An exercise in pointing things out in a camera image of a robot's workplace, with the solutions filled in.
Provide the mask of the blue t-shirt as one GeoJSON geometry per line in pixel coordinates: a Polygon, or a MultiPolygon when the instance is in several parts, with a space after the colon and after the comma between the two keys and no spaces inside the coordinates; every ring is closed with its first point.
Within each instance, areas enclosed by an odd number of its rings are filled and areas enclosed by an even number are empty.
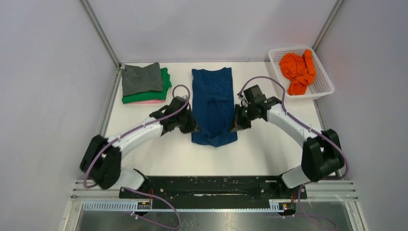
{"type": "Polygon", "coordinates": [[[201,128],[191,134],[191,141],[213,147],[236,142],[237,133],[229,131],[235,107],[232,68],[193,69],[191,73],[192,114],[201,128]]]}

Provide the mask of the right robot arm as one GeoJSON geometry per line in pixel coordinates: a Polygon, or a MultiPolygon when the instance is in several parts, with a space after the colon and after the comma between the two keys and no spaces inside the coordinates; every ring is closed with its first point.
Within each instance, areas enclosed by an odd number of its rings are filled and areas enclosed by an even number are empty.
{"type": "Polygon", "coordinates": [[[295,187],[317,182],[345,166],[339,137],[334,130],[316,131],[290,114],[283,101],[276,97],[267,98],[258,85],[238,95],[243,97],[243,102],[235,105],[229,132],[249,129],[253,120],[263,119],[279,127],[302,148],[300,165],[279,175],[278,196],[288,198],[295,192],[295,187]]]}

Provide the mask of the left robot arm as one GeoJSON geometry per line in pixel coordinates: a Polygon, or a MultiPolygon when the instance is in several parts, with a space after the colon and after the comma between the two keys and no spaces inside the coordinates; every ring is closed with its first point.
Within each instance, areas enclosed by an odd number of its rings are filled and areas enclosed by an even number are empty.
{"type": "Polygon", "coordinates": [[[137,169],[121,166],[122,159],[144,143],[159,138],[179,128],[183,134],[200,130],[188,101],[181,97],[172,99],[149,114],[141,123],[117,135],[96,135],[91,140],[79,165],[86,178],[103,190],[130,188],[138,198],[149,193],[147,177],[137,169]]]}

